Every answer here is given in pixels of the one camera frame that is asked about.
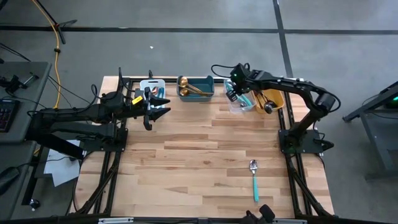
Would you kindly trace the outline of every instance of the wooden tabletop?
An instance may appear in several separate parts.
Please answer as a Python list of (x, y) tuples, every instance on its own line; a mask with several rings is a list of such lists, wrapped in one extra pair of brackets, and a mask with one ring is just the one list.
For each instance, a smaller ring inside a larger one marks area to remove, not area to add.
[[(117, 77), (104, 77), (101, 93), (115, 90), (117, 82)], [(294, 217), (277, 113), (230, 113), (221, 84), (207, 103), (180, 101), (175, 84), (167, 84), (166, 98), (171, 111), (153, 123), (152, 131), (144, 129), (142, 118), (127, 120), (112, 216), (241, 218), (246, 210), (258, 215), (266, 203), (277, 217)], [(291, 95), (291, 100), (299, 121), (308, 109), (301, 97)], [(103, 156), (92, 153), (81, 168), (78, 208), (98, 185)], [(259, 166), (259, 203), (252, 196), (251, 159)], [(309, 189), (333, 213), (320, 159), (304, 154), (303, 164)], [(304, 211), (300, 190), (298, 195)]]

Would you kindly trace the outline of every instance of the blue bin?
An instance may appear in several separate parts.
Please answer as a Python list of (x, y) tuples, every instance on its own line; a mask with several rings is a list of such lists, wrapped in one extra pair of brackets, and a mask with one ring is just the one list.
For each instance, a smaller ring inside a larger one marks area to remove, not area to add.
[(197, 93), (190, 93), (188, 96), (180, 95), (182, 89), (180, 83), (182, 75), (177, 78), (177, 95), (184, 102), (209, 102), (214, 95), (214, 79), (208, 75), (206, 78), (188, 78), (188, 83), (205, 93), (213, 93), (212, 95), (202, 96)]

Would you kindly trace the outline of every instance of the concrete floor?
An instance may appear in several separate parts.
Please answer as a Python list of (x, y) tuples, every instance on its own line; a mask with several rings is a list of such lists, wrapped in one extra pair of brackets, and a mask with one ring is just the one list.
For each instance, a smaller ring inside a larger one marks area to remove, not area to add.
[[(78, 19), (77, 26), (258, 28), (275, 29), (272, 0), (43, 0), (59, 22)], [(394, 0), (280, 0), (286, 29), (398, 29)], [(46, 26), (30, 1), (13, 0), (0, 11), (0, 24)], [(252, 68), (286, 75), (278, 34), (89, 33), (67, 32), (61, 46), (62, 85), (92, 99), (90, 85), (105, 75), (209, 75), (214, 63), (249, 62)], [(51, 32), (0, 31), (0, 42), (34, 61), (54, 60)], [(318, 123), (335, 147), (325, 153), (326, 174), (335, 213), (345, 218), (397, 223), (397, 181), (368, 183), (364, 175), (378, 170), (376, 154), (360, 120), (341, 120), (362, 101), (397, 81), (396, 35), (287, 35), (294, 77), (336, 93), (341, 109)], [(5, 60), (21, 60), (0, 52)], [(84, 101), (68, 93), (76, 107)], [(48, 85), (41, 103), (53, 106), (56, 92)], [(67, 107), (65, 101), (61, 106)], [(42, 184), (46, 192), (68, 192)], [(38, 190), (46, 209), (23, 210), (14, 218), (63, 215), (69, 197), (56, 202)]]

